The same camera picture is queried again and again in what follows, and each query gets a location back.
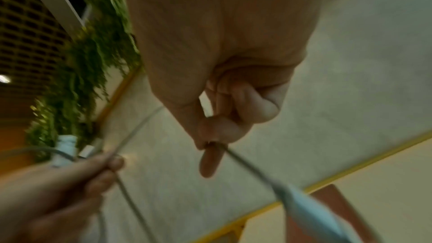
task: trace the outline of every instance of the grid ceiling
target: grid ceiling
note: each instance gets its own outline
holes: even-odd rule
[[[67,40],[40,0],[0,0],[0,74],[11,78],[0,83],[0,98],[32,102],[41,95],[64,60],[60,50]]]

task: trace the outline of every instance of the blurred hand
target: blurred hand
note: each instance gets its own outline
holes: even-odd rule
[[[127,0],[153,93],[205,149],[211,176],[224,144],[278,115],[322,0]],[[205,91],[214,116],[206,118]]]
[[[0,182],[0,243],[67,243],[102,206],[123,159],[109,154],[63,168],[41,165]]]

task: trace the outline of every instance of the bright light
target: bright light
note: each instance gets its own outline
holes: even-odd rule
[[[0,74],[0,82],[8,84],[8,83],[10,83],[10,78],[7,77],[6,75],[1,75]]]

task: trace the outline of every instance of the orange wall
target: orange wall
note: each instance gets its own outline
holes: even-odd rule
[[[25,130],[27,128],[27,125],[0,126],[0,157],[2,151],[25,146]],[[33,163],[34,161],[30,154],[11,157],[3,161],[0,160],[0,176],[27,167]]]

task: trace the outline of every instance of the artificial greenery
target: artificial greenery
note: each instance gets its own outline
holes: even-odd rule
[[[53,147],[59,135],[78,137],[78,148],[93,133],[92,116],[99,93],[106,92],[107,70],[141,64],[131,32],[125,0],[84,0],[93,8],[94,18],[86,22],[65,46],[65,63],[59,63],[52,84],[32,106],[36,118],[27,131],[31,145]],[[49,155],[36,155],[43,161]]]

